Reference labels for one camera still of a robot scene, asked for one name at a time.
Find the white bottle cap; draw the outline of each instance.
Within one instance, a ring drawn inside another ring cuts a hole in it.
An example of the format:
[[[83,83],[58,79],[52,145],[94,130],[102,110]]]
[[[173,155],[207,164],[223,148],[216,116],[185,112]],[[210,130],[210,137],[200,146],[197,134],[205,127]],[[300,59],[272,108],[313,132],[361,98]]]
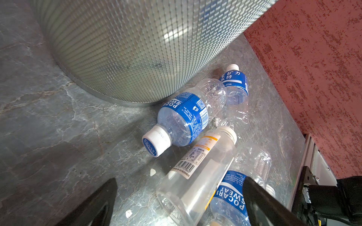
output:
[[[234,144],[236,144],[237,136],[236,136],[236,133],[234,132],[234,130],[232,128],[230,128],[227,125],[222,125],[222,126],[219,126],[218,129],[222,130],[224,132],[227,132],[231,136],[232,141],[234,142]]]
[[[239,66],[236,64],[230,64],[229,66],[227,66],[226,71],[238,71],[239,70]]]
[[[219,224],[218,222],[213,221],[213,222],[211,222],[210,226],[221,226],[221,224]]]
[[[273,198],[275,198],[275,191],[274,191],[274,189],[273,189],[270,185],[267,184],[265,190],[266,190],[271,196],[273,196]]]
[[[172,143],[168,132],[158,125],[143,135],[142,142],[147,151],[154,157],[160,156]]]

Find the metal mesh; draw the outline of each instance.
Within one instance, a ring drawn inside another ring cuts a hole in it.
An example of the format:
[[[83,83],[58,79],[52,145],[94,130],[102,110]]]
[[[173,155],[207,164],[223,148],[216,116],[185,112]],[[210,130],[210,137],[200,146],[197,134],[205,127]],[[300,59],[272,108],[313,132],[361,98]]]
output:
[[[152,103],[176,92],[275,2],[31,4],[55,59],[79,85],[103,99]]]

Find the gray marble surface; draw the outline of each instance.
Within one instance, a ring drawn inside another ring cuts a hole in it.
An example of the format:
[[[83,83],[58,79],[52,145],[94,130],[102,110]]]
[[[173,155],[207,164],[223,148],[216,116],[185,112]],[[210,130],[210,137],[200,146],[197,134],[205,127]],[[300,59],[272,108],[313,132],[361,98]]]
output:
[[[251,127],[242,139],[269,150],[268,182],[287,205],[304,137],[244,35],[186,87],[218,78],[230,63],[249,78]],[[159,158],[148,154],[141,137],[156,124],[159,108],[117,106],[82,90],[52,59],[28,4],[2,1],[0,225],[54,225],[112,177],[118,193],[111,225],[173,225],[155,188],[192,144]],[[210,218],[208,208],[199,225]]]

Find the blue label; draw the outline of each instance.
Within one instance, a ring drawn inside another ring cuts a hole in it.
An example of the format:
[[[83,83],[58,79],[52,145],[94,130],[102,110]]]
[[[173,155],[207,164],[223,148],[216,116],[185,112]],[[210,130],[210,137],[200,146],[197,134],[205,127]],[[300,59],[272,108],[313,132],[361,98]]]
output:
[[[205,129],[209,121],[207,107],[204,102],[193,93],[181,93],[165,103],[162,107],[171,108],[184,118],[191,132],[190,143]]]
[[[214,198],[222,199],[239,210],[249,221],[247,208],[243,196],[243,184],[246,176],[240,172],[229,170],[221,181]]]
[[[239,87],[249,95],[248,92],[248,79],[246,75],[244,75],[240,71],[228,71],[225,74],[223,74],[219,79],[225,87],[228,86],[236,86]]]
[[[153,144],[146,138],[143,138],[143,145],[146,147],[147,151],[152,155],[156,156],[157,152]]]

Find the plastic bottle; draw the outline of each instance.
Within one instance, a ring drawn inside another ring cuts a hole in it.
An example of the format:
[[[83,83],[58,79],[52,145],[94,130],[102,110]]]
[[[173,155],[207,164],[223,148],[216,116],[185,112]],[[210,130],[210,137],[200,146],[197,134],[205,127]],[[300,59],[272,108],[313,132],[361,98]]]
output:
[[[165,176],[157,199],[178,225],[196,225],[236,154],[235,132],[209,130]]]
[[[227,125],[238,137],[249,127],[248,79],[239,66],[230,64],[220,81],[226,87],[226,107],[215,117],[215,125]]]
[[[270,167],[269,153],[258,145],[247,143],[240,148],[210,202],[210,208],[215,218],[213,226],[250,226],[243,198],[244,179],[249,176],[266,189]]]
[[[161,107],[157,125],[142,137],[144,146],[158,157],[171,144],[190,144],[224,108],[225,102],[226,88],[219,80],[201,80]]]

